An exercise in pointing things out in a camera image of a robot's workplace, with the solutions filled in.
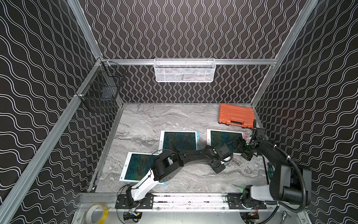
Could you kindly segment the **blue tablet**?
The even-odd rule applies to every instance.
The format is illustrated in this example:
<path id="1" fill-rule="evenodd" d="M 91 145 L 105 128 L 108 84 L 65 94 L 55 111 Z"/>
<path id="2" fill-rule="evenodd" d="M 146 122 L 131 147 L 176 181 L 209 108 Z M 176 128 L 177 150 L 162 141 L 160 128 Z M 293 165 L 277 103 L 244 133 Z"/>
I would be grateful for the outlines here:
<path id="1" fill-rule="evenodd" d="M 129 152 L 119 180 L 121 182 L 139 183 L 148 173 L 157 155 L 158 154 Z"/>
<path id="2" fill-rule="evenodd" d="M 200 138 L 198 131 L 161 131 L 158 153 L 165 150 L 195 151 L 199 150 Z"/>

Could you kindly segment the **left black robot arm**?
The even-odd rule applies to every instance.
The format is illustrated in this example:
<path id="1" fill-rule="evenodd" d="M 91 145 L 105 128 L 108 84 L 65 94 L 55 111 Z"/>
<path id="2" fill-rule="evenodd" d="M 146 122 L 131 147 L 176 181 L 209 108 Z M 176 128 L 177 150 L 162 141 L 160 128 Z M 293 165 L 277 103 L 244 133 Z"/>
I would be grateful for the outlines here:
<path id="1" fill-rule="evenodd" d="M 154 158 L 151 167 L 139 183 L 126 190 L 129 204 L 144 199 L 152 188 L 172 180 L 185 166 L 204 164 L 218 174 L 226 168 L 225 163 L 231 161 L 233 156 L 227 145 L 219 148 L 206 145 L 203 149 L 195 151 L 164 150 Z"/>

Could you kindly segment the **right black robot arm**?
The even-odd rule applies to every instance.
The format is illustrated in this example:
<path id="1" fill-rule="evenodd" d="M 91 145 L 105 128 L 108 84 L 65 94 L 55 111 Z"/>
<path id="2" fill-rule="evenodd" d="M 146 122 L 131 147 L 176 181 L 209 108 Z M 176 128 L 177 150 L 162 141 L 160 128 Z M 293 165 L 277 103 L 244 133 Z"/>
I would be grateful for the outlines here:
<path id="1" fill-rule="evenodd" d="M 274 168 L 268 185 L 246 186 L 241 198 L 244 207 L 252 208 L 263 202 L 277 202 L 291 212 L 301 213 L 310 204 L 309 168 L 297 165 L 291 156 L 269 140 L 258 139 L 247 143 L 244 139 L 238 138 L 234 145 L 247 161 L 257 152 L 266 157 Z"/>

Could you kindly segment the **pink writing tablet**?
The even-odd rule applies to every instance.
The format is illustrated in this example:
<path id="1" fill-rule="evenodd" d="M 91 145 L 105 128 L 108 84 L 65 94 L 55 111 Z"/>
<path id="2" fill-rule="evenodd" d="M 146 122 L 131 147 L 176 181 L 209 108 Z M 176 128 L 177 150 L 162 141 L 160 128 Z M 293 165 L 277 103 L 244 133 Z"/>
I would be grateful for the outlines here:
<path id="1" fill-rule="evenodd" d="M 207 130 L 207 145 L 213 147 L 222 147 L 227 145 L 233 153 L 240 153 L 240 149 L 235 143 L 238 138 L 243 139 L 244 142 L 247 140 L 246 134 L 243 132 L 222 131 L 215 129 Z"/>

